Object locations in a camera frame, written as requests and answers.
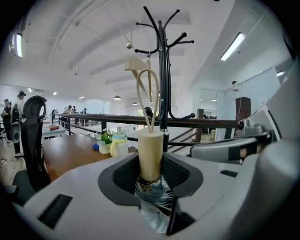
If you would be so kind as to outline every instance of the railing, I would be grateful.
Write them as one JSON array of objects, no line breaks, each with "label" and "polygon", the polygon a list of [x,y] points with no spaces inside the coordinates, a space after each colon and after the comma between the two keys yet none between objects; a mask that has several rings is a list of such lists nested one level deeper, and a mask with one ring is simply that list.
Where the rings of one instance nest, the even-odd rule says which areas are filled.
[{"label": "railing", "polygon": [[[132,116],[124,116],[124,115],[105,115],[105,114],[76,114],[76,115],[71,115],[71,114],[56,114],[58,116],[58,121],[59,123],[64,123],[67,128],[65,128],[68,132],[69,135],[74,134],[71,131],[71,127],[79,128],[91,133],[103,133],[103,129],[107,128],[107,123],[125,123],[125,124],[137,124],[137,125],[146,125],[146,120],[144,117],[132,117]],[[92,129],[88,129],[79,125],[76,125],[75,122],[74,124],[71,123],[71,119],[78,119],[79,121],[81,120],[93,120],[97,122],[101,122],[101,132],[100,131],[95,131]],[[174,120],[171,118],[168,118],[168,126],[169,127],[177,127],[177,128],[192,128],[189,129],[188,131],[180,134],[179,136],[171,139],[168,142],[168,145],[170,145],[172,148],[173,146],[181,146],[182,148],[184,147],[190,147],[193,145],[200,144],[200,142],[195,142],[195,140],[191,142],[184,142],[185,140],[193,137],[196,135],[196,133],[192,134],[189,137],[186,137],[185,139],[175,142],[174,140],[177,140],[178,138],[184,136],[188,132],[193,131],[194,128],[201,129],[201,128],[226,128],[225,132],[225,139],[229,139],[231,137],[232,129],[235,129],[238,127],[238,121],[236,120],[211,120],[211,119],[187,119],[187,120]],[[129,141],[134,141],[137,142],[138,139],[136,137],[127,137]]]}]

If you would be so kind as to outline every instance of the wooden desk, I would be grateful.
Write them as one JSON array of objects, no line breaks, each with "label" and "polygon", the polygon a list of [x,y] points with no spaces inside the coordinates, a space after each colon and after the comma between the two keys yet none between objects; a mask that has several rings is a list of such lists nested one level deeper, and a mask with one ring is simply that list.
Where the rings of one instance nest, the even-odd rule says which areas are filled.
[{"label": "wooden desk", "polygon": [[43,140],[45,164],[51,182],[69,170],[111,158],[110,154],[103,155],[92,149],[96,141],[83,134]]}]

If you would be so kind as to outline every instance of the ceiling light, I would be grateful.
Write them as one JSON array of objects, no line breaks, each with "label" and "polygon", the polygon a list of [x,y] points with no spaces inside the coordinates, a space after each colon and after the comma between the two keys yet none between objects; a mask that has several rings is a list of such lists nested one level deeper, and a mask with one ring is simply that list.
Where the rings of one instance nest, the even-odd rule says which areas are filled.
[{"label": "ceiling light", "polygon": [[222,55],[221,60],[225,61],[227,58],[229,58],[230,55],[238,48],[241,42],[245,39],[245,37],[246,36],[244,34],[239,32],[238,35],[235,37],[234,41],[230,44],[229,48]]},{"label": "ceiling light", "polygon": [[285,72],[281,71],[277,73],[277,77],[282,76],[283,74],[285,74]]},{"label": "ceiling light", "polygon": [[19,57],[22,57],[22,34],[18,33],[16,34],[17,38],[17,53]]}]

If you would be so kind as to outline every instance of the black coat rack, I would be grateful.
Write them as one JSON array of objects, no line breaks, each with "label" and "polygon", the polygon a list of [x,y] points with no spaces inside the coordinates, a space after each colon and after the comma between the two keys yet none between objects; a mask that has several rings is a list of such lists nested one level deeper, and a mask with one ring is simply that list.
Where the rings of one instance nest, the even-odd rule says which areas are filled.
[{"label": "black coat rack", "polygon": [[179,38],[177,38],[173,43],[169,44],[167,43],[167,37],[165,35],[165,29],[169,23],[169,21],[180,12],[179,9],[176,10],[176,12],[166,21],[166,23],[162,24],[162,21],[158,21],[158,27],[155,24],[149,10],[146,6],[143,7],[145,12],[147,13],[152,25],[139,23],[137,22],[136,25],[143,25],[151,27],[155,30],[156,36],[157,36],[157,47],[153,51],[144,51],[135,49],[136,53],[145,53],[148,54],[148,57],[156,53],[158,51],[159,54],[159,85],[160,85],[160,107],[159,107],[159,114],[157,116],[157,119],[159,120],[159,130],[164,133],[164,146],[163,151],[168,151],[168,142],[169,142],[169,132],[167,129],[168,126],[168,112],[174,120],[185,120],[189,118],[194,118],[195,114],[191,113],[188,116],[185,116],[183,118],[175,118],[172,114],[171,110],[171,73],[170,73],[170,54],[169,51],[171,47],[177,45],[177,44],[185,44],[185,43],[194,43],[193,40],[191,41],[181,41],[183,38],[187,36],[185,32],[181,34]]}]

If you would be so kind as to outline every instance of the black metal railing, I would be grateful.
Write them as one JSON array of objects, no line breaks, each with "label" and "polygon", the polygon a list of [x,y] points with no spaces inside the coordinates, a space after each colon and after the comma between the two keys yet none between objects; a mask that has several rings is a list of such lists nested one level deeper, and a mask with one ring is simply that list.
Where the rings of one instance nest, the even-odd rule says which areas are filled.
[{"label": "black metal railing", "polygon": [[[69,135],[74,134],[71,131],[71,127],[82,129],[91,133],[103,133],[104,129],[107,128],[107,123],[125,123],[125,124],[136,124],[136,125],[146,125],[146,120],[144,117],[132,117],[127,115],[105,115],[105,114],[56,114],[58,117],[59,124],[63,124]],[[80,126],[76,124],[76,121],[81,123],[83,120],[90,121],[90,125],[95,126],[101,125],[101,131],[95,131],[92,129],[86,128],[86,125]],[[174,120],[168,118],[168,126],[177,127],[177,128],[226,128],[225,139],[229,139],[232,133],[232,129],[238,127],[238,121],[236,120],[211,120],[211,119],[187,119],[187,120]],[[129,141],[137,142],[136,137],[127,137]],[[193,145],[200,144],[199,142],[175,142],[170,141],[168,145],[170,146],[182,146],[182,147],[191,147]]]}]

